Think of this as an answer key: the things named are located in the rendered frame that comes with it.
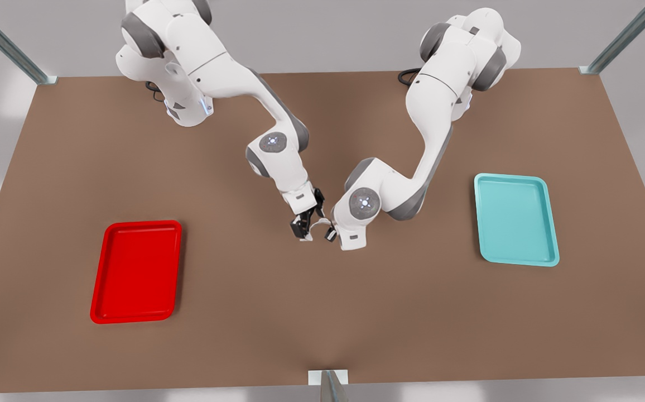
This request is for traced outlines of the pale grey drainage pipe clamp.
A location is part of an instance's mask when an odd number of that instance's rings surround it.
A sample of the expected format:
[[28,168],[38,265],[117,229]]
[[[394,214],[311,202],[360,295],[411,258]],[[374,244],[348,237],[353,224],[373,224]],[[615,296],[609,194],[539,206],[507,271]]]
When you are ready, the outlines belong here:
[[310,228],[308,229],[308,234],[306,235],[305,239],[312,241],[312,229],[316,226],[332,226],[332,222],[330,219],[327,219],[325,217],[318,219],[315,223],[313,223]]

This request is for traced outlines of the red rectangular tray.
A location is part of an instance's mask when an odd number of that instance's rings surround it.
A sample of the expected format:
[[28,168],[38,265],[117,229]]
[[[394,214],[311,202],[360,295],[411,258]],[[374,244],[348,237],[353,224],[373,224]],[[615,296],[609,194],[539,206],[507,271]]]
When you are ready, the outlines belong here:
[[182,225],[116,222],[104,234],[90,308],[98,325],[152,322],[175,309]]

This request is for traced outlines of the teal rectangular tray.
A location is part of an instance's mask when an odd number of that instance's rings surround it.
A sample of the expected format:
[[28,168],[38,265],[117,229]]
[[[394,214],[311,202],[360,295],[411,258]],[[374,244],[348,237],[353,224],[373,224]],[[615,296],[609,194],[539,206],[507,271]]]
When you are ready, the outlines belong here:
[[554,267],[560,261],[547,184],[538,176],[474,178],[481,256],[489,262]]

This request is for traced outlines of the silver frame post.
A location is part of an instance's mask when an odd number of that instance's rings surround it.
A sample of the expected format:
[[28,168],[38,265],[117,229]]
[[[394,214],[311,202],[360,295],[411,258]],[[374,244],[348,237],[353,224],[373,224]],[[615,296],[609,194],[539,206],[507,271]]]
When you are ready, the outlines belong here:
[[350,402],[343,385],[349,383],[348,370],[308,371],[308,385],[320,386],[320,402]]
[[580,74],[599,75],[643,30],[645,30],[645,6],[588,66],[578,67]]
[[12,40],[0,30],[0,51],[37,85],[55,85],[58,77],[45,74]]

